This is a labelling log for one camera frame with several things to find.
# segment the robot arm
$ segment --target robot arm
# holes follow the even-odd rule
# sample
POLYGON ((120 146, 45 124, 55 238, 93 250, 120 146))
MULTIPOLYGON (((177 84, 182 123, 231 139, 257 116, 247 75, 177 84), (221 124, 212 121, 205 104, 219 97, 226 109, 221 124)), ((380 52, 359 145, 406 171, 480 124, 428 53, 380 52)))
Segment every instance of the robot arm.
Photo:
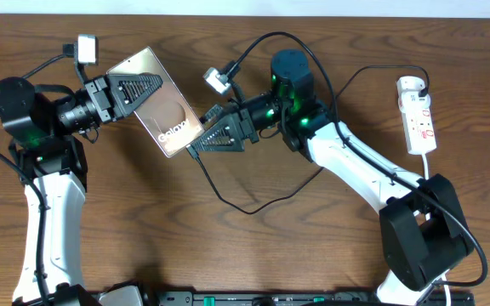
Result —
MULTIPOLYGON (((315 136, 307 140, 307 148, 311 160, 317 165, 325 167, 343 179, 356 193, 358 193, 370 206, 379 213, 387 205, 391 197, 401 198, 409 190, 395 184, 389 177, 367 164, 357 156, 349 147, 345 146, 336 133, 334 124, 329 123, 315 131, 315 136)), ((398 167, 382 157, 358 139, 343 122, 337 123, 346 138, 363 154, 368 155, 387 170, 397 173, 400 178, 418 187, 422 177, 416 173, 398 167)))
MULTIPOLYGON (((203 120, 215 123, 191 147, 196 151, 243 151, 244 139, 254 143, 258 141, 255 131, 278 122, 290 150, 342 178, 379 214, 385 261, 391 272, 378 289, 378 298, 407 305, 420 302, 432 290, 432 283, 474 247, 454 220, 393 179, 398 177, 438 201, 466 228, 453 186, 439 174, 424 180, 398 167, 355 137, 343 122, 334 120, 316 98, 313 76, 300 50, 275 54, 271 75, 270 92, 233 106, 233 110, 215 106, 208 112, 203 120), (223 137, 232 141, 225 143, 223 137), (419 225, 418 213, 430 213, 431 218, 419 225)), ((219 80, 206 78, 210 84, 219 80)))
POLYGON ((52 61, 23 77, 0 81, 0 119, 5 131, 13 136, 9 151, 21 177, 32 181, 26 186, 26 254, 13 294, 15 305, 46 304, 61 297, 62 290, 87 298, 82 289, 79 231, 88 166, 83 145, 72 135, 78 133, 94 143, 97 137, 89 139, 88 132, 97 133, 101 124, 133 114, 162 86, 159 75, 88 78, 84 66, 97 62, 97 40, 93 36, 80 35, 78 42, 64 45, 63 53, 61 58, 74 57, 83 84, 76 92, 61 85, 33 85, 26 80, 52 61), (66 96, 50 101, 45 92, 66 96))

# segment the white power strip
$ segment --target white power strip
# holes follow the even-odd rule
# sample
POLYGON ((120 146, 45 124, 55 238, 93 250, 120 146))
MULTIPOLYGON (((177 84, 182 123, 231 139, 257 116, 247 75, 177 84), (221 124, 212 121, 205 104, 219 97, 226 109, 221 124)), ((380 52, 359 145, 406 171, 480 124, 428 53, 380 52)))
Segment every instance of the white power strip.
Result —
POLYGON ((424 81, 416 76, 403 76, 396 82, 398 107, 402 112, 407 152, 423 155, 436 148, 436 137, 430 115, 430 96, 419 97, 424 81))

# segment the wooden table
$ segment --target wooden table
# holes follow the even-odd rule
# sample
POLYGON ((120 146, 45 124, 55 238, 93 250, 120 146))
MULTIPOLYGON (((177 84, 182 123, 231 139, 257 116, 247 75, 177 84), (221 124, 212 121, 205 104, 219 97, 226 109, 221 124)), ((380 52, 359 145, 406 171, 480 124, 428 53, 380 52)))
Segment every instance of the wooden table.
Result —
MULTIPOLYGON (((451 179, 490 263, 490 20, 0 15, 0 79, 59 54, 78 33, 92 33, 100 39, 100 65, 87 69, 90 76, 151 46, 201 115, 224 101, 204 84, 203 72, 275 30, 302 38, 336 88, 363 65, 415 64, 429 71, 438 142, 429 154, 431 172, 451 179)), ((297 46, 272 38, 247 57, 238 76, 245 94, 268 88, 270 58, 281 48, 297 46)), ((395 81, 409 73, 416 71, 366 72, 339 108, 364 142, 422 173, 420 157, 407 154, 396 107, 395 81)), ((79 87, 70 60, 31 81, 79 87)), ((0 123, 1 151, 8 141, 0 123)), ((136 277, 198 291, 320 291, 375 287, 386 276, 376 213, 331 173, 249 217, 217 200, 188 154, 164 157, 133 117, 103 127, 100 141, 84 146, 89 172, 81 254, 88 289, 136 277)), ((241 154, 202 156, 222 194, 247 209, 290 193, 316 171, 280 137, 248 144, 241 154)), ((0 162, 1 305, 9 304, 18 283, 26 219, 23 188, 0 162)), ((479 272, 474 254, 448 278, 471 281, 479 272)), ((490 304, 490 273, 473 292, 478 305, 490 304)))

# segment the white wall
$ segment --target white wall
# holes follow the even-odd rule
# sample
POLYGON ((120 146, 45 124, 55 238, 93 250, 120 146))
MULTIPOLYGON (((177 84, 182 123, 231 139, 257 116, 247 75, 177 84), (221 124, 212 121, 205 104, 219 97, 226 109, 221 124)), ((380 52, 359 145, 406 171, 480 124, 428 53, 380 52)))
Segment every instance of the white wall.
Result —
POLYGON ((0 13, 490 18, 490 0, 0 0, 0 13))

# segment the gold smartphone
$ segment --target gold smartphone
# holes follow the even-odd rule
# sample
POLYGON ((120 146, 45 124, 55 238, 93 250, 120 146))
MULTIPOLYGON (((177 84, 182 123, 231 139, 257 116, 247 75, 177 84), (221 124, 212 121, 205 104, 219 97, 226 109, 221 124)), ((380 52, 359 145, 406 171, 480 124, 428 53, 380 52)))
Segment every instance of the gold smartphone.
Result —
POLYGON ((150 47, 112 67, 107 74, 152 74, 162 86, 135 110, 147 132, 167 157, 203 134, 203 126, 150 47))

